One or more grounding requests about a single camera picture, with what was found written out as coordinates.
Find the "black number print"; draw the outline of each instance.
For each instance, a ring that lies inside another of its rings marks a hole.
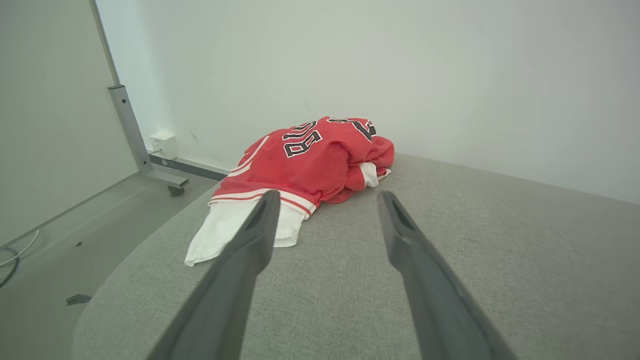
[[[362,125],[361,122],[357,120],[349,120],[349,119],[326,119],[328,122],[350,122],[359,132],[361,132],[364,137],[367,138],[368,141],[371,141],[371,138],[376,136],[376,128],[373,127],[371,121],[367,121],[365,125]]]
[[[304,154],[307,152],[311,145],[322,140],[322,136],[317,130],[313,130],[304,140],[301,142],[292,142],[284,144],[284,151],[287,153],[287,158],[295,155]]]
[[[288,133],[282,135],[282,140],[304,138],[308,134],[308,132],[311,131],[311,129],[313,129],[314,126],[316,126],[317,123],[318,123],[317,121],[312,121],[312,122],[307,122],[306,124],[303,124],[300,126],[296,126],[293,129],[291,129]]]

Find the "white trim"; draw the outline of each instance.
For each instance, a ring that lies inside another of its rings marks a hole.
[[[243,173],[247,172],[247,171],[251,168],[251,164],[252,164],[252,163],[253,163],[253,161],[252,161],[252,162],[250,162],[250,163],[249,163],[249,165],[247,165],[247,166],[245,166],[245,167],[241,168],[241,169],[240,169],[240,170],[238,170],[238,171],[229,172],[229,173],[227,174],[227,177],[234,177],[234,176],[238,176],[238,175],[240,175],[240,174],[243,174]]]
[[[208,204],[211,206],[211,204],[215,202],[234,202],[234,201],[254,202],[254,201],[260,200],[260,198],[262,197],[262,194],[266,193],[269,190],[273,190],[273,189],[262,188],[262,189],[258,189],[250,192],[224,193],[224,194],[214,195],[211,197],[211,200],[209,201]],[[283,190],[278,190],[278,191],[280,192],[280,202],[283,205],[289,206],[290,208],[296,209],[301,213],[303,213],[305,215],[305,219],[308,219],[309,216],[313,214],[317,209],[317,206],[313,202],[310,202],[309,200],[305,199],[302,196],[299,196],[290,192],[285,192]]]
[[[388,168],[388,169],[387,169],[387,172],[386,172],[386,173],[384,173],[384,174],[382,174],[382,175],[378,175],[378,180],[380,181],[380,180],[384,179],[384,178],[385,178],[385,177],[387,177],[387,175],[389,175],[389,174],[391,174],[391,169],[390,169],[390,168]]]
[[[231,169],[229,174],[231,174],[232,172],[238,171],[239,169],[241,169],[243,166],[245,166],[247,164],[250,164],[251,161],[253,160],[253,157],[258,153],[258,150],[260,150],[260,148],[264,145],[264,143],[267,141],[268,138],[269,138],[269,135],[265,136],[264,139],[262,139],[262,142],[260,143],[260,145],[258,145],[258,147],[255,148],[255,151],[253,152],[253,154],[251,154],[251,156],[249,156],[249,158],[247,160],[245,160],[244,163],[242,163],[242,164],[238,165],[237,167]]]
[[[220,199],[220,198],[224,198],[224,197],[231,197],[231,198],[237,198],[237,199],[243,199],[246,197],[253,197],[254,195],[258,195],[258,194],[263,194],[266,193],[267,191],[269,191],[271,189],[269,188],[262,188],[262,189],[258,189],[258,190],[254,190],[252,192],[244,192],[244,193],[223,193],[223,194],[219,194],[219,195],[214,195],[211,197],[211,201],[209,201],[209,204],[211,204],[211,202]]]
[[[365,187],[375,188],[379,185],[378,168],[376,168],[376,164],[370,161],[360,163],[360,171],[362,172]]]

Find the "power outlet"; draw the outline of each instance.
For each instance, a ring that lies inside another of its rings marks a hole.
[[[160,131],[149,137],[151,139],[151,146],[154,150],[154,155],[172,160],[178,157],[178,141],[170,133]]]

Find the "wall baseboard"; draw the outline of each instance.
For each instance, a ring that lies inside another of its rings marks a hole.
[[[151,162],[168,168],[174,168],[197,176],[206,177],[208,179],[221,181],[229,173],[228,169],[207,164],[203,161],[196,160],[187,156],[180,155],[175,159],[167,160],[159,156],[150,155]]]

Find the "gray upholstered table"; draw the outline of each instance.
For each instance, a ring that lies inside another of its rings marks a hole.
[[[322,205],[298,245],[274,250],[243,357],[419,357],[380,190],[396,193],[520,357],[640,357],[640,206],[401,154],[379,188]],[[77,325],[76,359],[146,356],[211,265],[182,263],[209,196],[105,281]]]

